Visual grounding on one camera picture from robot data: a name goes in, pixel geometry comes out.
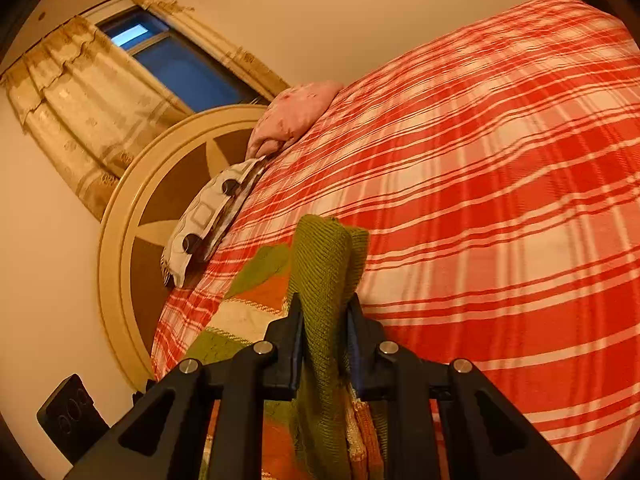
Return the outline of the striped green orange white sweater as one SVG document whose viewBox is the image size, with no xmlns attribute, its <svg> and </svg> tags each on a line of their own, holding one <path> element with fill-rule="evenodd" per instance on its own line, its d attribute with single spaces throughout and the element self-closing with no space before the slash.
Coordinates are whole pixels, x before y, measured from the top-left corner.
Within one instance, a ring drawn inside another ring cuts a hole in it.
<svg viewBox="0 0 640 480">
<path fill-rule="evenodd" d="M 262 246 L 235 275 L 204 330 L 186 352 L 203 364 L 232 358 L 264 338 L 302 302 L 306 349 L 292 402 L 265 404 L 266 479 L 381 479 L 382 417 L 358 399 L 347 363 L 346 307 L 367 259 L 361 228 L 306 214 L 291 243 Z"/>
</svg>

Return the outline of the white patterned pillow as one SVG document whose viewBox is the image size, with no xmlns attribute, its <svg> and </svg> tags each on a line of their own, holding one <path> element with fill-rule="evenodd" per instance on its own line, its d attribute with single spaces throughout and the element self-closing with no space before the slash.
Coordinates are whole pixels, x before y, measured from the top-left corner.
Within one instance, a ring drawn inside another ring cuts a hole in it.
<svg viewBox="0 0 640 480">
<path fill-rule="evenodd" d="M 201 188 L 160 256 L 166 286 L 183 287 L 190 264 L 205 262 L 213 255 L 266 166 L 265 156 L 247 159 L 222 170 Z"/>
</svg>

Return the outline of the cream round wooden headboard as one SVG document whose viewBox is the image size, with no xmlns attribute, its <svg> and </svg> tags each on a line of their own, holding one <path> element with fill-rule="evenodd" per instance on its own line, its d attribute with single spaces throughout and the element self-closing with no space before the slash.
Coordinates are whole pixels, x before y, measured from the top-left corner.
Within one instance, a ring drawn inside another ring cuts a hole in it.
<svg viewBox="0 0 640 480">
<path fill-rule="evenodd" d="M 265 107 L 192 115 L 154 139 L 120 178 L 102 219 L 98 301 L 113 356 L 134 390 L 153 379 L 151 350 L 168 296 L 160 255 L 198 191 L 240 162 Z"/>
</svg>

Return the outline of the red white plaid bedspread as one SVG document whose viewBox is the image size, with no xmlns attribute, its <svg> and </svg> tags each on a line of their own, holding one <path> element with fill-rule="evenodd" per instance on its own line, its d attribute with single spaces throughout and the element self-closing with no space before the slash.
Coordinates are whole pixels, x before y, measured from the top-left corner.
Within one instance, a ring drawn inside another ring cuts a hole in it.
<svg viewBox="0 0 640 480">
<path fill-rule="evenodd" d="M 639 49 L 618 18 L 529 1 L 346 87 L 169 296 L 156 376 L 305 214 L 369 232 L 358 294 L 390 338 L 474 362 L 579 477 L 622 459 L 639 430 Z"/>
</svg>

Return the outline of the beige patterned curtain left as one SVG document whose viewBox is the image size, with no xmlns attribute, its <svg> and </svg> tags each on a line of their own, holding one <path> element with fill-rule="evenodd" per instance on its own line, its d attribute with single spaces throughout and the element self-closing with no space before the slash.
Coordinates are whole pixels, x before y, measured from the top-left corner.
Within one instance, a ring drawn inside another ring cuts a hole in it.
<svg viewBox="0 0 640 480">
<path fill-rule="evenodd" d="M 1 83 L 24 133 L 96 218 L 134 159 L 192 113 L 81 16 L 25 52 Z"/>
</svg>

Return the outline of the beige patterned curtain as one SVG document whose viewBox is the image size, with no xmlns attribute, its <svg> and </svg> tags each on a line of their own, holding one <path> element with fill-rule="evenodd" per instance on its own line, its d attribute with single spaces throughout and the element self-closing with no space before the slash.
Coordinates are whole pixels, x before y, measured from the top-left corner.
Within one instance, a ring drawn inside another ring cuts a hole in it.
<svg viewBox="0 0 640 480">
<path fill-rule="evenodd" d="M 191 40 L 268 101 L 288 88 L 285 80 L 252 52 L 205 24 L 192 6 L 182 6 L 177 0 L 132 1 Z"/>
<path fill-rule="evenodd" d="M 81 16 L 25 52 L 1 83 L 24 133 L 96 218 L 134 159 L 192 113 Z"/>
</svg>

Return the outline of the pink pillow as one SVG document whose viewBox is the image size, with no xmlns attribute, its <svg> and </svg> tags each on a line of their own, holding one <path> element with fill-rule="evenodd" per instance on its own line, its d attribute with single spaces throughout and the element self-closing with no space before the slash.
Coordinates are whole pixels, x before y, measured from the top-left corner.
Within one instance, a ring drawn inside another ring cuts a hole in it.
<svg viewBox="0 0 640 480">
<path fill-rule="evenodd" d="M 343 89 L 327 80 L 280 92 L 250 134 L 245 158 L 268 157 L 290 148 L 317 122 Z"/>
</svg>

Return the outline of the dark blue window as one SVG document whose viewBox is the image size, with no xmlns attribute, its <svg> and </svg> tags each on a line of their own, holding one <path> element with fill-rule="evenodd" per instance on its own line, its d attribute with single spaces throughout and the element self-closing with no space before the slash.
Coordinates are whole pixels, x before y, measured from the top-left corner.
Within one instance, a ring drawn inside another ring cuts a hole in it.
<svg viewBox="0 0 640 480">
<path fill-rule="evenodd" d="M 148 11 L 131 9 L 98 27 L 195 113 L 266 102 L 221 62 Z"/>
</svg>

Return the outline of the beige patterned curtain right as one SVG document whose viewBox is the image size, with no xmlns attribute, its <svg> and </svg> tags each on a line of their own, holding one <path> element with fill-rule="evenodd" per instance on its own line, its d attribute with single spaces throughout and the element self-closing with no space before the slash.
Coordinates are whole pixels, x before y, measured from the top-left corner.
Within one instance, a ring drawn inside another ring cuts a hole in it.
<svg viewBox="0 0 640 480">
<path fill-rule="evenodd" d="M 205 24 L 192 6 L 182 6 L 177 0 L 132 1 L 191 40 L 268 101 L 288 88 L 285 80 L 252 52 Z"/>
</svg>

